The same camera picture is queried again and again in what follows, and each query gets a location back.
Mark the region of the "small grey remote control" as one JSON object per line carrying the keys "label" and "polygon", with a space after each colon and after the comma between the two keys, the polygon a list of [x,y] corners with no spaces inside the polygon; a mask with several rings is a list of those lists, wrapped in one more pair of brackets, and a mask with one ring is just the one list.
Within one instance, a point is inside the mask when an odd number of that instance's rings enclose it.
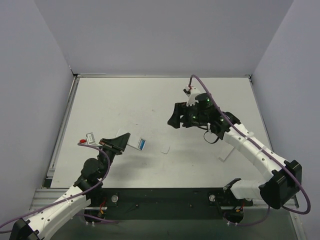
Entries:
{"label": "small grey remote control", "polygon": [[117,131],[116,136],[119,137],[119,136],[127,134],[127,133],[130,133],[127,145],[136,149],[136,150],[142,151],[139,148],[141,140],[145,140],[145,145],[146,145],[146,139],[144,139],[143,137],[138,136],[136,134],[133,134],[133,133],[131,133],[127,130],[121,129],[121,128]]}

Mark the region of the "long white remote control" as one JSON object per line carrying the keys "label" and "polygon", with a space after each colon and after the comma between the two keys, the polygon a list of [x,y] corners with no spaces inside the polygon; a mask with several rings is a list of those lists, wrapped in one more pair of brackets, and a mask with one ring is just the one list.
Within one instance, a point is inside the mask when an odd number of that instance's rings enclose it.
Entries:
{"label": "long white remote control", "polygon": [[227,160],[227,158],[230,156],[230,154],[232,153],[232,151],[234,150],[233,147],[231,148],[223,148],[220,153],[218,154],[218,159],[221,162],[225,162]]}

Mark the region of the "small remote battery cover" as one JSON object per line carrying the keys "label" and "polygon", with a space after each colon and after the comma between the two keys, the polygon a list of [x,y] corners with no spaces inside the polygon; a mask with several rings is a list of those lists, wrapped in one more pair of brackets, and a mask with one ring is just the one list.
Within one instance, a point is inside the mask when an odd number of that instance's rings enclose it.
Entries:
{"label": "small remote battery cover", "polygon": [[161,153],[168,154],[169,151],[170,151],[170,145],[163,145],[162,146]]}

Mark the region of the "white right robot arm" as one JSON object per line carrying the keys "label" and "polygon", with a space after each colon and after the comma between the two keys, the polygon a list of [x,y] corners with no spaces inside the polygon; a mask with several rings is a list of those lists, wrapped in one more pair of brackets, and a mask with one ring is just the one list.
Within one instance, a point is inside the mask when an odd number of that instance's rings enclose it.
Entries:
{"label": "white right robot arm", "polygon": [[299,191],[302,166],[296,160],[289,162],[273,153],[236,116],[228,111],[217,110],[206,93],[198,94],[192,105],[175,103],[167,123],[175,129],[206,127],[252,163],[263,180],[233,180],[226,189],[236,199],[263,200],[270,207],[280,209]]}

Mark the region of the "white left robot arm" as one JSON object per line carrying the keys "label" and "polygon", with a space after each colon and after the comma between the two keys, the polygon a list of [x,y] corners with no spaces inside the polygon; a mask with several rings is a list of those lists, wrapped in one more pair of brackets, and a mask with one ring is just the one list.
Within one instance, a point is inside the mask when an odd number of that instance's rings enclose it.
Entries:
{"label": "white left robot arm", "polygon": [[103,180],[109,174],[115,156],[125,151],[130,136],[127,132],[111,139],[102,138],[98,145],[80,140],[77,145],[97,150],[97,157],[84,162],[79,178],[56,201],[10,220],[14,224],[9,239],[49,240],[82,209],[100,204]]}

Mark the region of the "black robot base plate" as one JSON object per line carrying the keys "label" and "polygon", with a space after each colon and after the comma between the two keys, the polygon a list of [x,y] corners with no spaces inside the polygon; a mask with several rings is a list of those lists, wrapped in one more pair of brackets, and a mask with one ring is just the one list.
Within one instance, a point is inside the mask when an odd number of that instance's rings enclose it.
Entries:
{"label": "black robot base plate", "polygon": [[220,220],[225,211],[241,220],[251,206],[221,187],[102,188],[81,211],[86,220]]}

